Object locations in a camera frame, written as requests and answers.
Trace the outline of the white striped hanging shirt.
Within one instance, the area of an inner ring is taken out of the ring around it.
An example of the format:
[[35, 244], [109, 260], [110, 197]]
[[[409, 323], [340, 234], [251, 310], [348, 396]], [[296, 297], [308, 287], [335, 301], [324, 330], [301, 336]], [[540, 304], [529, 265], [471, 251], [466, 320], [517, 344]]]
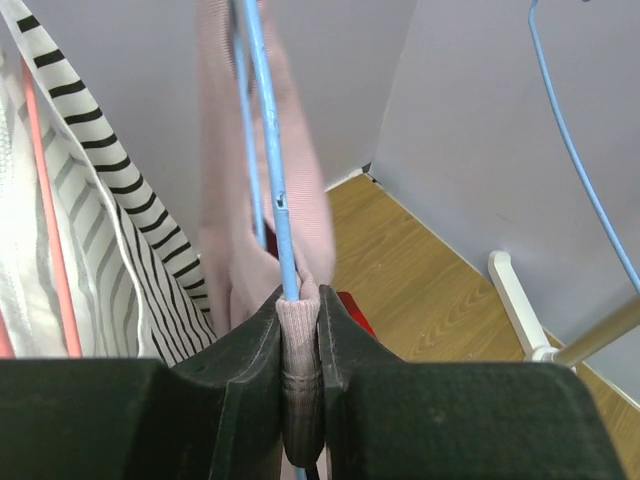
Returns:
[[216, 341], [199, 257], [98, 103], [21, 1], [2, 17], [29, 70], [85, 357], [175, 365]]

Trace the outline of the mauve pink tank top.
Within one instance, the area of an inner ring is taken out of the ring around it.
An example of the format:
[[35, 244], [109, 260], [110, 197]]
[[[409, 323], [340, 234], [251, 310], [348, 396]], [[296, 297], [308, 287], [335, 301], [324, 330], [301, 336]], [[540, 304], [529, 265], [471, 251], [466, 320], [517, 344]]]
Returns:
[[[334, 275], [333, 223], [322, 171], [275, 21], [258, 5], [277, 104], [299, 297], [279, 298], [283, 443], [297, 467], [314, 466], [324, 447], [321, 367], [316, 323], [321, 285]], [[260, 100], [242, 115], [235, 38], [247, 30], [232, 1], [197, 5], [202, 127], [199, 243], [214, 331], [224, 336], [247, 321], [281, 285], [278, 251], [256, 236], [275, 224]]]

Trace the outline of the light blue hanger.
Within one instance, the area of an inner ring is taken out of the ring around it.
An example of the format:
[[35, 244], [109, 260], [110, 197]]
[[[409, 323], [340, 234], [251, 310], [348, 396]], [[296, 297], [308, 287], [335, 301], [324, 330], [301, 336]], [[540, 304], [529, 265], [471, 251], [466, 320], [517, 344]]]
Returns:
[[259, 7], [255, 1], [233, 1], [231, 5], [236, 14], [236, 26], [232, 38], [254, 213], [256, 215], [261, 213], [262, 203], [257, 154], [251, 126], [249, 86], [252, 80], [256, 81], [254, 95], [260, 99], [281, 284], [284, 298], [287, 301], [297, 301], [299, 287], [282, 162], [280, 122]]
[[592, 184], [589, 174], [587, 173], [583, 165], [583, 162], [581, 161], [581, 158], [573, 142], [568, 126], [565, 122], [565, 119], [556, 95], [556, 91], [553, 85], [553, 81], [550, 75], [550, 71], [548, 69], [548, 65], [546, 62], [545, 53], [540, 40], [539, 32], [537, 29], [536, 11], [537, 11], [538, 4], [539, 4], [538, 0], [531, 1], [529, 12], [528, 12], [527, 23], [528, 23], [530, 35], [532, 38], [532, 43], [535, 50], [539, 70], [544, 83], [544, 88], [546, 91], [546, 95], [550, 104], [550, 108], [551, 108], [555, 123], [559, 130], [561, 139], [567, 150], [567, 154], [571, 160], [573, 168], [596, 214], [596, 217], [598, 218], [598, 221], [611, 247], [613, 248], [616, 257], [619, 263], [621, 264], [621, 267], [623, 268], [626, 276], [628, 277], [629, 282], [631, 283], [635, 292], [639, 293], [639, 273], [636, 271], [631, 261], [631, 258], [627, 254], [622, 241], [618, 237], [617, 232], [613, 224], [611, 223], [611, 220], [609, 219], [609, 216], [607, 215], [607, 212], [603, 204], [601, 203], [601, 200], [598, 194], [596, 193], [594, 185]]

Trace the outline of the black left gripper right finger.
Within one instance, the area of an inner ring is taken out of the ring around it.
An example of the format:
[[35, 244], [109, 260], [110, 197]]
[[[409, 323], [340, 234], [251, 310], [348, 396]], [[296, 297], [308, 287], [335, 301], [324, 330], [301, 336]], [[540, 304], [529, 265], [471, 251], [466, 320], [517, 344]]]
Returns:
[[552, 363], [409, 363], [320, 290], [333, 479], [621, 479], [584, 383]]

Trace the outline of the red black plaid shirt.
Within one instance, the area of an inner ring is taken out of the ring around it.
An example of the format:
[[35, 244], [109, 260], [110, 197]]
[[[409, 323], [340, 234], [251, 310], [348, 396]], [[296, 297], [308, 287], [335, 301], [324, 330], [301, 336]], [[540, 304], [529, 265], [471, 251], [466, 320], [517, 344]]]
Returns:
[[367, 331], [372, 337], [376, 337], [376, 334], [371, 327], [371, 324], [363, 314], [359, 306], [357, 305], [353, 296], [347, 291], [338, 291], [337, 295], [341, 300], [343, 306], [349, 313], [350, 317], [360, 325], [365, 331]]

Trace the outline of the white clothes rack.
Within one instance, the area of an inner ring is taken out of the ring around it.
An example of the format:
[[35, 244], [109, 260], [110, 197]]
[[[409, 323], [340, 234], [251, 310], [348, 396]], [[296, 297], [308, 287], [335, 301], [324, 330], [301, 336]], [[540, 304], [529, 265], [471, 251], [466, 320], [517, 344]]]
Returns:
[[635, 297], [571, 344], [556, 348], [549, 342], [521, 285], [511, 256], [493, 251], [488, 271], [526, 361], [556, 363], [573, 369], [639, 326], [639, 297]]

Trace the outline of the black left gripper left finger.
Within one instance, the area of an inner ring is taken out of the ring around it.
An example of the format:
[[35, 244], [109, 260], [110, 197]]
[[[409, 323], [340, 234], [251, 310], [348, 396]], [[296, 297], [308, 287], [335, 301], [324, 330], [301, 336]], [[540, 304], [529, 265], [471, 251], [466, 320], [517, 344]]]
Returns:
[[154, 359], [1, 364], [5, 479], [276, 479], [280, 325], [269, 298], [175, 365]]

